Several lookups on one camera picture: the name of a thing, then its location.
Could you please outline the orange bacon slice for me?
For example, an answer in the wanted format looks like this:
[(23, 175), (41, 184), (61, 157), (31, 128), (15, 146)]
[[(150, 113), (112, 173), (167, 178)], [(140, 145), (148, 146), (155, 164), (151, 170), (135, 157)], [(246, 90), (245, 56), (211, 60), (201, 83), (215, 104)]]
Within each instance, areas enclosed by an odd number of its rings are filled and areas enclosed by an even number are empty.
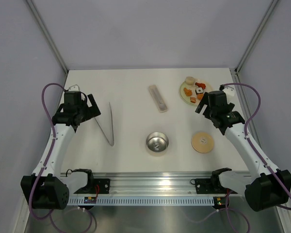
[(194, 97), (190, 97), (190, 102), (192, 102), (192, 103), (196, 103), (196, 98), (194, 98)]

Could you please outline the orange fried chicken piece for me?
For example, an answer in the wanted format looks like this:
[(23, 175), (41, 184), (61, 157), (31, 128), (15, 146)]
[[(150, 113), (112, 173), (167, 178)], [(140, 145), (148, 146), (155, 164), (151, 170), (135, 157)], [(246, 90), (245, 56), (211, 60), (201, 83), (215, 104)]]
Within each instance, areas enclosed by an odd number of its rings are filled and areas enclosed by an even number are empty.
[(184, 94), (188, 97), (193, 94), (192, 91), (190, 89), (187, 89), (186, 87), (183, 88), (183, 91), (184, 91)]

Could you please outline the metal tongs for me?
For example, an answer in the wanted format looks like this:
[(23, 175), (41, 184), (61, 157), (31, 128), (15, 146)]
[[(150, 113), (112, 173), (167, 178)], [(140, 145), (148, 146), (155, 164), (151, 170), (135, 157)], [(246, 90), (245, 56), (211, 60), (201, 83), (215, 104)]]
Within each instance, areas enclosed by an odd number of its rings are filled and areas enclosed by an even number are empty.
[(113, 126), (113, 111), (112, 105), (108, 102), (102, 109), (101, 115), (95, 117), (95, 121), (100, 128), (102, 135), (108, 142), (108, 144), (113, 147), (114, 142), (114, 126)]

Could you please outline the steel lunch box bowl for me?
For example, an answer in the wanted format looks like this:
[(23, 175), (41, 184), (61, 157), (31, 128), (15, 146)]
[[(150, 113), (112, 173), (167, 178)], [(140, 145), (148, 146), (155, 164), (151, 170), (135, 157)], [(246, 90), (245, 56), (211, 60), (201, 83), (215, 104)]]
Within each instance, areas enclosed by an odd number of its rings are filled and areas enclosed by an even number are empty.
[(152, 156), (163, 156), (169, 147), (169, 138), (161, 132), (150, 133), (145, 140), (145, 148)]

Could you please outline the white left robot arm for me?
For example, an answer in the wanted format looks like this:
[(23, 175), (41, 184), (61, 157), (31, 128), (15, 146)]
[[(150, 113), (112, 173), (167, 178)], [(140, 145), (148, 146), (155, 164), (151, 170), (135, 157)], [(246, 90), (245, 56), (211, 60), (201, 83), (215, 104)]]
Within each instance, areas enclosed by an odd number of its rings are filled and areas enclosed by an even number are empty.
[(32, 175), (21, 179), (21, 189), (30, 210), (62, 210), (71, 194), (94, 190), (95, 181), (89, 169), (76, 169), (63, 180), (60, 175), (64, 156), (77, 128), (100, 114), (92, 94), (85, 96), (81, 91), (64, 93), (64, 102), (51, 119), (51, 133), (41, 160)]

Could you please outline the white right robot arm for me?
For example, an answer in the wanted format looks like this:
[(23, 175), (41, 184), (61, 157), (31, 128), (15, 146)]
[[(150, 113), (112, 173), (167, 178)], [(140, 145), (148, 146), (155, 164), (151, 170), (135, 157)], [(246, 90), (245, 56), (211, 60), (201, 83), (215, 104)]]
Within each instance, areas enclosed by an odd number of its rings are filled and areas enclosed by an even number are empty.
[(245, 162), (251, 177), (243, 177), (230, 168), (212, 172), (210, 186), (215, 192), (229, 189), (245, 197), (252, 210), (258, 212), (288, 202), (291, 174), (280, 170), (249, 135), (245, 120), (227, 102), (224, 91), (206, 92), (196, 113), (202, 113), (219, 129), (237, 150)]

